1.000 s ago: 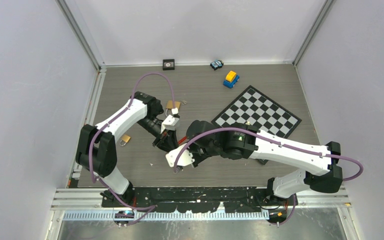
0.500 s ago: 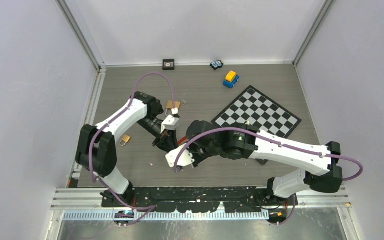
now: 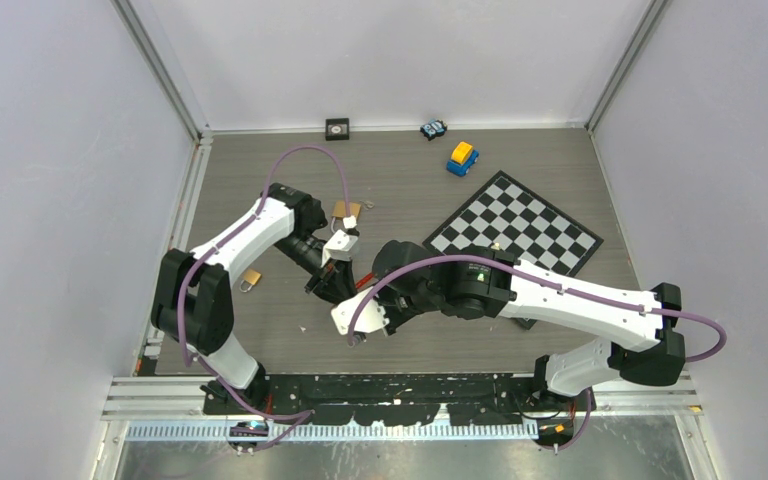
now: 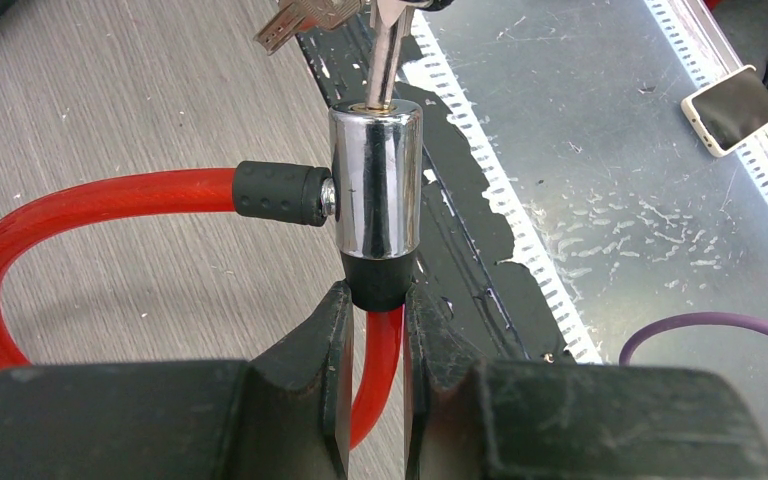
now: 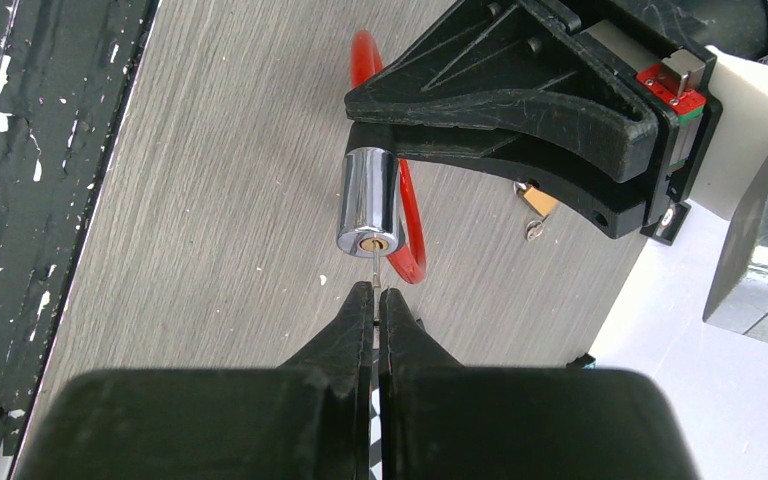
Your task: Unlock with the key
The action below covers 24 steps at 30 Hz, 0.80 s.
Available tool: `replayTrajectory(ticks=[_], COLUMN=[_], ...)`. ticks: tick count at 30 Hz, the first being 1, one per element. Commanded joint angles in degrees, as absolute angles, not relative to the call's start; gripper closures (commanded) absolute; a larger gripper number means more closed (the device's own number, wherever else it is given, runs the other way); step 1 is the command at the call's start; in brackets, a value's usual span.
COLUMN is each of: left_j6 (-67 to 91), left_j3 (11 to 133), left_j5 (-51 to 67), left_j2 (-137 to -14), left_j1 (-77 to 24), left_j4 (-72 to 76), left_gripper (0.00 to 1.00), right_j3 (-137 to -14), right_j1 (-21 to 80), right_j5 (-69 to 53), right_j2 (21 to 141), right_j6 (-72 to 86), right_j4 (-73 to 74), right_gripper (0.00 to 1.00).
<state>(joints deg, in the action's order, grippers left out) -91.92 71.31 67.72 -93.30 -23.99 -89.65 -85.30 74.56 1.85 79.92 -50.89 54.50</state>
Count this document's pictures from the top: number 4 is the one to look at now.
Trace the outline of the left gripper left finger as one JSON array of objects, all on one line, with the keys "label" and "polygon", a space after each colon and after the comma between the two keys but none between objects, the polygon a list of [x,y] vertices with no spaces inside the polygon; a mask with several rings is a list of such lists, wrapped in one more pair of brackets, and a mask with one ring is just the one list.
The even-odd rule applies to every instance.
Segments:
[{"label": "left gripper left finger", "polygon": [[247,479],[345,479],[353,306],[343,281],[251,363],[244,401]]}]

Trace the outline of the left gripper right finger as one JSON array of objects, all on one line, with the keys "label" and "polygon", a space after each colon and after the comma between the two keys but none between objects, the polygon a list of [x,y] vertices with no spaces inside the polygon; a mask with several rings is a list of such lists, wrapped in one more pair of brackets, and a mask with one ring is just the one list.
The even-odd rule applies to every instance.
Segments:
[{"label": "left gripper right finger", "polygon": [[482,355],[414,284],[405,299],[405,477],[480,479],[484,454],[474,366]]}]

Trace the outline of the red cable lock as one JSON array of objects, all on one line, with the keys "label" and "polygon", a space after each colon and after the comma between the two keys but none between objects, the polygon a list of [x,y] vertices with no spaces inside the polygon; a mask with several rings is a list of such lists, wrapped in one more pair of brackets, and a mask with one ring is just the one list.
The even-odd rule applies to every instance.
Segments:
[{"label": "red cable lock", "polygon": [[390,187],[419,191],[420,110],[396,100],[388,114],[354,101],[275,109],[224,105],[198,112],[157,100],[125,121],[101,108],[15,107],[0,117],[0,219],[45,194],[92,180],[244,160],[332,166],[336,229],[246,219],[234,212],[159,214],[81,227],[32,248],[8,271],[1,300],[8,331],[32,360],[158,360],[250,356],[298,324],[343,277],[344,254],[384,259],[419,244],[419,223],[399,200],[377,212],[359,167]]}]

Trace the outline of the silver key bunch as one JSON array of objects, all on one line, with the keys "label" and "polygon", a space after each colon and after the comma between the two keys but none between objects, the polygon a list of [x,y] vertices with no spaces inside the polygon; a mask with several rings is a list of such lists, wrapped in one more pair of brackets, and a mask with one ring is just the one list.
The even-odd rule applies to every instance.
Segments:
[{"label": "silver key bunch", "polygon": [[327,66],[346,73],[355,61],[357,71],[346,81],[332,80],[327,96],[337,98],[337,87],[351,92],[366,88],[367,111],[393,109],[397,75],[413,51],[412,26],[419,11],[447,8],[449,1],[280,1],[278,11],[254,36],[271,55],[296,38],[304,55],[326,75]]}]

